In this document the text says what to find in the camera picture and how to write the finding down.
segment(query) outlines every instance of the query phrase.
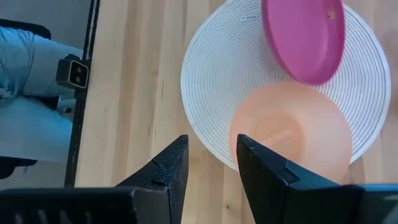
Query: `orange bowl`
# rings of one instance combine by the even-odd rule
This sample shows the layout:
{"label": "orange bowl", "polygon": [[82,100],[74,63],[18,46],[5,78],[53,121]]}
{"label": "orange bowl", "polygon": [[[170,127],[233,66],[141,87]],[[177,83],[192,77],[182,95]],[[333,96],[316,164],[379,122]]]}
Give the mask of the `orange bowl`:
{"label": "orange bowl", "polygon": [[342,181],[351,160],[351,131],[343,114],[325,95],[301,84],[267,85],[240,104],[229,132],[236,165],[238,134],[334,182]]}

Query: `white woven placemat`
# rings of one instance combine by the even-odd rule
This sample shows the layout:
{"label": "white woven placemat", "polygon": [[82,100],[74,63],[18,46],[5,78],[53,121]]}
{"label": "white woven placemat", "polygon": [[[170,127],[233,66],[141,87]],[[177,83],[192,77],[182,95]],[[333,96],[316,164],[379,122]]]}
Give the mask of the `white woven placemat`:
{"label": "white woven placemat", "polygon": [[[346,43],[336,76],[316,87],[343,112],[353,136],[351,162],[377,138],[387,116],[391,78],[386,56],[370,27],[345,6]],[[182,66],[185,112],[202,143],[235,168],[229,126],[250,92],[275,82],[292,82],[268,49],[260,0],[230,0],[198,29]]]}

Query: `black camera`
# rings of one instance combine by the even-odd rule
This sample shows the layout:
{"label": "black camera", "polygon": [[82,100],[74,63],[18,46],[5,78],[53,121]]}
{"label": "black camera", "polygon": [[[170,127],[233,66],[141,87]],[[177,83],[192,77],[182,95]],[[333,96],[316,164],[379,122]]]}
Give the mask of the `black camera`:
{"label": "black camera", "polygon": [[68,55],[59,60],[57,83],[67,88],[87,88],[88,67],[77,56]]}

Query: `black chair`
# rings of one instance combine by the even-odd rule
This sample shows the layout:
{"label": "black chair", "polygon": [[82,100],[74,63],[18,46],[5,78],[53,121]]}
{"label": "black chair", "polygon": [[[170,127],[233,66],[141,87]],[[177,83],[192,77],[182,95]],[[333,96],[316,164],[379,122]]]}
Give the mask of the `black chair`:
{"label": "black chair", "polygon": [[[35,35],[39,35],[46,39],[51,39],[51,32],[44,26],[37,24],[31,24],[28,22],[17,22],[10,21],[7,19],[0,19],[0,27],[7,27],[13,29],[21,29],[25,31],[30,31]],[[37,100],[41,101],[43,104],[48,106],[51,110],[57,109],[58,97],[35,97]],[[31,159],[20,159],[11,157],[0,157],[0,179],[8,178],[14,173],[15,168],[19,166],[32,166],[36,164],[37,161]]]}

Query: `wooden table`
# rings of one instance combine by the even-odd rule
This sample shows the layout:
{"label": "wooden table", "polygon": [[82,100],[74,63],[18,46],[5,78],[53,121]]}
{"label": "wooden table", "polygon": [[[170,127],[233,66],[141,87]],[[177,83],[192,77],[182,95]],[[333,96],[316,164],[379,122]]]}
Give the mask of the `wooden table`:
{"label": "wooden table", "polygon": [[[373,27],[391,68],[392,103],[347,182],[398,182],[398,1],[346,2]],[[114,186],[181,134],[190,136],[183,223],[253,223],[238,174],[193,133],[180,68],[195,31],[223,0],[102,0],[81,135],[77,187]]]}

